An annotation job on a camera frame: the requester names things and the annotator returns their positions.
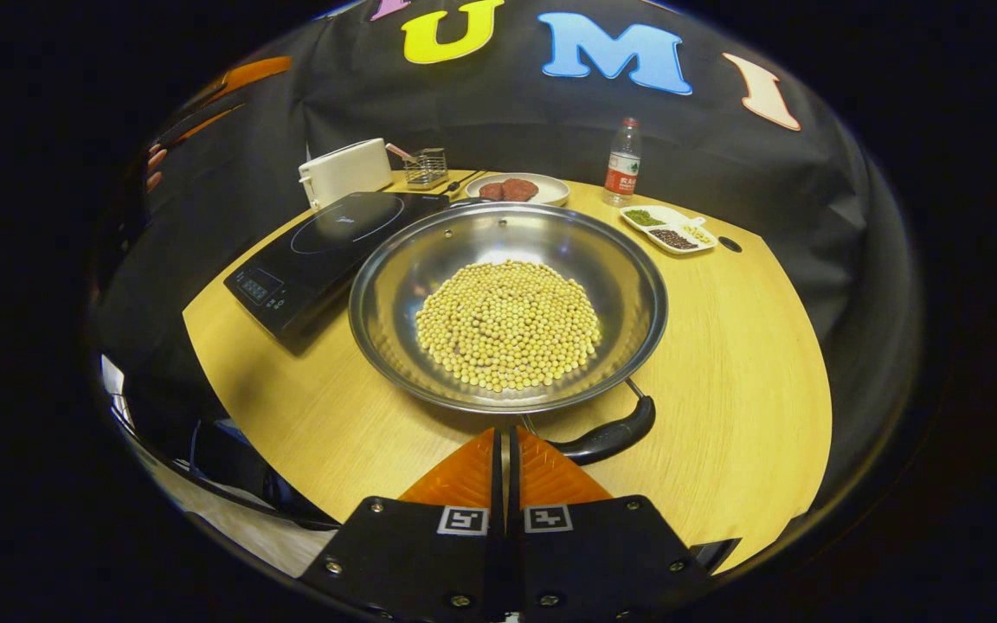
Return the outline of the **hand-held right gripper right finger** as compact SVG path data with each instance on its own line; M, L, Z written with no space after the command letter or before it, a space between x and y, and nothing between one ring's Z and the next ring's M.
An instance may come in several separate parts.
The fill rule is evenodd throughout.
M529 440L511 428L507 536L519 622L657 622L709 590L725 541L688 547L642 496L522 504Z

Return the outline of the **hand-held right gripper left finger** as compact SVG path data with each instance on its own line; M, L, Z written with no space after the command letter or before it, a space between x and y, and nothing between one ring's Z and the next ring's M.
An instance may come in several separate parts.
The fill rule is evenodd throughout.
M499 438L487 429L399 498L364 498L301 583L380 620L486 622L499 468Z

